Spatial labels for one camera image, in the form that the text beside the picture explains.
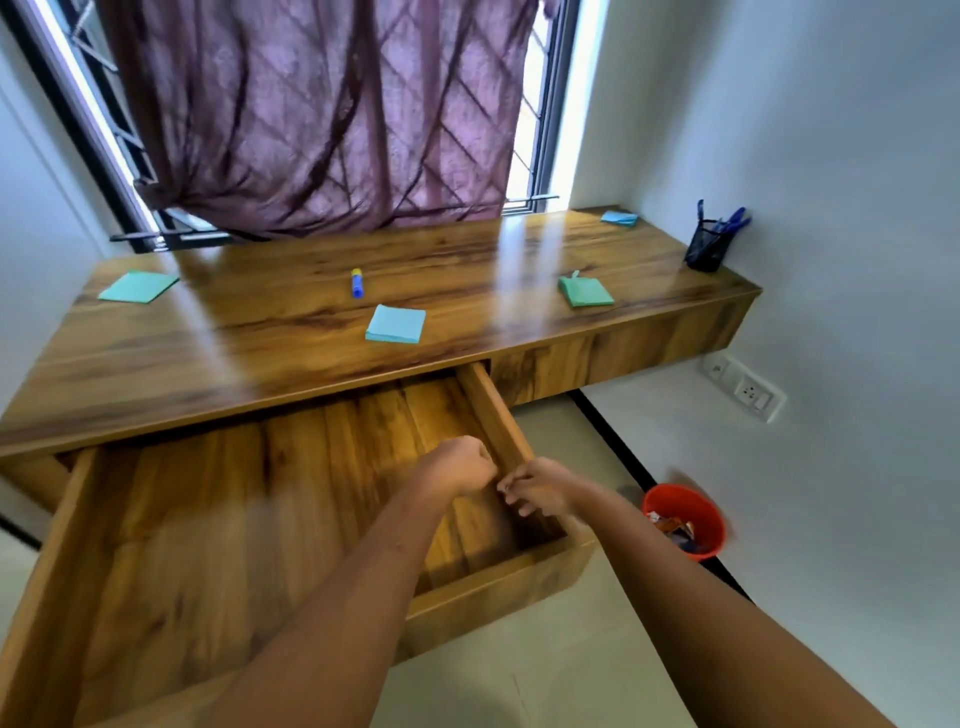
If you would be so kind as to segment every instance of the black mesh pen holder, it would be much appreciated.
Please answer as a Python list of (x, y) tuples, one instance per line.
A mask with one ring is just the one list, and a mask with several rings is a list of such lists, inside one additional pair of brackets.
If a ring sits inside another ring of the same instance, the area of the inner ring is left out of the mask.
[(684, 263), (689, 268), (703, 273), (715, 273), (727, 249), (736, 237), (736, 232), (714, 232), (716, 220), (701, 220), (686, 249)]

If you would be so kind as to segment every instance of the wooden desk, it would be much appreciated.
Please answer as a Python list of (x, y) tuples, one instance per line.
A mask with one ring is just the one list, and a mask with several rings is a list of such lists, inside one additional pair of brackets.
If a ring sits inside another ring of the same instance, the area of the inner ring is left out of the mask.
[[(759, 289), (683, 254), (569, 212), (100, 265), (0, 420), (0, 466), (72, 468), (44, 491), (0, 728), (194, 719), (444, 437), (481, 437), (507, 471), (533, 454), (508, 404), (725, 347)], [(130, 269), (181, 281), (149, 305), (96, 299)], [(574, 269), (616, 305), (567, 306)], [(421, 343), (365, 341), (377, 303), (426, 309)], [(459, 498), (397, 659), (564, 589), (595, 547), (571, 520)]]

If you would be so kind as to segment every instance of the purple curtain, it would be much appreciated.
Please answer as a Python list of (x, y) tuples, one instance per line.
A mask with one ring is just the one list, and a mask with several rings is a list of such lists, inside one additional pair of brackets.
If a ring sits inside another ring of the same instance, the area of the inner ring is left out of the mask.
[(263, 237), (500, 214), (538, 0), (98, 8), (148, 205)]

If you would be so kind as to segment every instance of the sticky note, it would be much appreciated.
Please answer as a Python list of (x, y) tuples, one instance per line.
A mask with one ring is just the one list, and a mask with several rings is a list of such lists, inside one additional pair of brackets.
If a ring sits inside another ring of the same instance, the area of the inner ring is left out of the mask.
[(638, 215), (633, 212), (619, 212), (617, 210), (609, 209), (603, 213), (600, 217), (600, 220), (605, 223), (613, 223), (614, 225), (622, 225), (624, 228), (632, 228), (636, 225), (636, 220)]
[(613, 297), (597, 279), (582, 279), (580, 271), (574, 271), (570, 278), (560, 277), (557, 281), (564, 292), (567, 302), (572, 306), (610, 305)]
[(177, 276), (167, 276), (164, 273), (129, 271), (115, 280), (113, 285), (97, 298), (101, 301), (149, 303), (178, 280), (180, 279)]
[(391, 308), (379, 305), (367, 326), (368, 341), (390, 341), (397, 344), (418, 344), (426, 311), (415, 308)]

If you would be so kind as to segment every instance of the power socket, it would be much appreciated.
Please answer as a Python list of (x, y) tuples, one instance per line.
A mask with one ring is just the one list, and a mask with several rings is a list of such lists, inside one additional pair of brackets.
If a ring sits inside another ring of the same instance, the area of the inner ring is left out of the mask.
[(786, 395), (777, 387), (724, 352), (704, 356), (700, 361), (700, 371), (764, 422), (773, 420), (786, 402)]

